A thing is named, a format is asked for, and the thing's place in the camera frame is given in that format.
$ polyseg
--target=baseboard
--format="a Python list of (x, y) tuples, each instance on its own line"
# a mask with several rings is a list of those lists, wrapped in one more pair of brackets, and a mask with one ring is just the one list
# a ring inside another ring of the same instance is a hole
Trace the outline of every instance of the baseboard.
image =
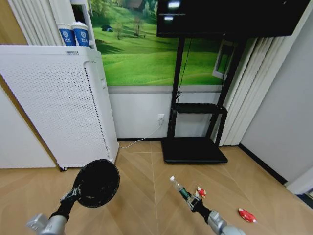
[(287, 183), (287, 180), (284, 177), (282, 177), (273, 168), (271, 168), (269, 165), (267, 165), (265, 162), (259, 159), (254, 153), (252, 153), (249, 149), (247, 149), (243, 144), (240, 143), (238, 147), (240, 147), (245, 153), (247, 153), (257, 164), (259, 164), (264, 170), (266, 170), (271, 176), (273, 176), (282, 185)]
[(313, 209), (313, 199), (306, 194), (297, 195), (305, 204)]
[[(140, 140), (142, 138), (117, 138), (117, 141), (123, 142), (123, 141), (137, 141)], [(159, 138), (145, 138), (142, 141), (161, 141), (163, 140), (165, 137), (159, 137)]]

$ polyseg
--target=perforated panel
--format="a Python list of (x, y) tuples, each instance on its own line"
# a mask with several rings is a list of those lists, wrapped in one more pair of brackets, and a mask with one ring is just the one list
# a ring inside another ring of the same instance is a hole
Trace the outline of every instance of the perforated panel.
[(4, 80), (61, 166), (109, 157), (88, 71), (75, 58), (0, 58)]

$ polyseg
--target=black cable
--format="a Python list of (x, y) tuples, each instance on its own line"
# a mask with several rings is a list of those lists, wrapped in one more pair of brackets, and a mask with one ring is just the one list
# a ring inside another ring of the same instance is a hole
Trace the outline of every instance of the black cable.
[(184, 77), (184, 74), (185, 74), (185, 69), (186, 69), (186, 64), (187, 64), (187, 61), (188, 61), (188, 56), (189, 56), (191, 42), (192, 42), (192, 38), (190, 39), (190, 42), (189, 42), (187, 57), (186, 57), (185, 64), (184, 64), (184, 70), (182, 71), (179, 88), (178, 88), (178, 91), (177, 91), (177, 94), (176, 94), (177, 103), (179, 103), (179, 97), (181, 97), (181, 95), (182, 95), (182, 92), (180, 91), (180, 86), (181, 86), (181, 83), (182, 83), (182, 78)]

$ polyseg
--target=paper cup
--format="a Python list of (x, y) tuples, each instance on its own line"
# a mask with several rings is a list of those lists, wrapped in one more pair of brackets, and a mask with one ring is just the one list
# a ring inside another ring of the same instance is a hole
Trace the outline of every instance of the paper cup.
[(89, 47), (88, 27), (84, 23), (74, 22), (72, 28), (75, 32), (78, 44), (83, 47)]
[(59, 23), (59, 31), (66, 46), (76, 46), (75, 34), (69, 24)]

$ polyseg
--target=gray wall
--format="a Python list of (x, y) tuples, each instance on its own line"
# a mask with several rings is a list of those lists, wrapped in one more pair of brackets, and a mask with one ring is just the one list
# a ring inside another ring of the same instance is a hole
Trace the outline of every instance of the gray wall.
[(55, 164), (0, 86), (0, 168)]
[(288, 181), (313, 166), (313, 14), (241, 143)]
[[(220, 93), (184, 93), (179, 102), (216, 103)], [(143, 138), (158, 127), (158, 114), (165, 114), (164, 123), (151, 138), (167, 134), (172, 94), (110, 94), (113, 119), (118, 138)], [(208, 114), (178, 114), (176, 137), (204, 136)]]

